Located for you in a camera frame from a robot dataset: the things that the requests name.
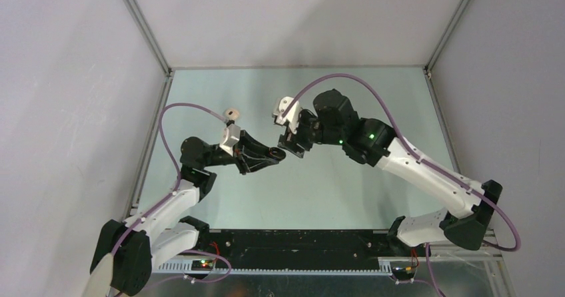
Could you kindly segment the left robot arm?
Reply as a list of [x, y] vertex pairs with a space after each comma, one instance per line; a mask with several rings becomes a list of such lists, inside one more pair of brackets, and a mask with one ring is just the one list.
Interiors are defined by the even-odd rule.
[[83, 295], [106, 296], [115, 289], [134, 296], [154, 270], [176, 255], [186, 251], [206, 255], [211, 245], [207, 223], [183, 213], [210, 193], [217, 174], [207, 167], [234, 165], [245, 175], [285, 157], [284, 150], [260, 143], [234, 124], [224, 129], [219, 144], [210, 145], [198, 137], [185, 139], [170, 191], [145, 211], [103, 225]]

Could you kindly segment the beige earbud charging case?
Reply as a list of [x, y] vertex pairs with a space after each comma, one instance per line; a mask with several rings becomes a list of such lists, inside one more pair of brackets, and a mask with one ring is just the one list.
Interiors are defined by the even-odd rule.
[[241, 113], [235, 108], [228, 108], [224, 111], [224, 117], [227, 121], [236, 121], [241, 117]]

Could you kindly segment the black earbud charging case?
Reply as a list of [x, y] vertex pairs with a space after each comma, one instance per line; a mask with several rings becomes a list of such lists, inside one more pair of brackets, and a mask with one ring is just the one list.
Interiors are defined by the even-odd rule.
[[273, 147], [269, 149], [269, 154], [271, 158], [280, 162], [286, 158], [286, 152], [280, 148]]

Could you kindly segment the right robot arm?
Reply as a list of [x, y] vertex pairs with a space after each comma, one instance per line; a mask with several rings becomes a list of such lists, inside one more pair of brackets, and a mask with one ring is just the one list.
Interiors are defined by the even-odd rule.
[[304, 109], [292, 97], [277, 101], [275, 124], [285, 128], [279, 147], [302, 158], [313, 145], [340, 147], [359, 164], [390, 172], [433, 196], [443, 208], [417, 217], [400, 216], [388, 231], [388, 249], [404, 256], [427, 242], [449, 241], [478, 250], [485, 242], [488, 225], [502, 186], [494, 180], [478, 182], [429, 160], [396, 131], [378, 119], [358, 116], [350, 100], [333, 89], [316, 96], [314, 111]]

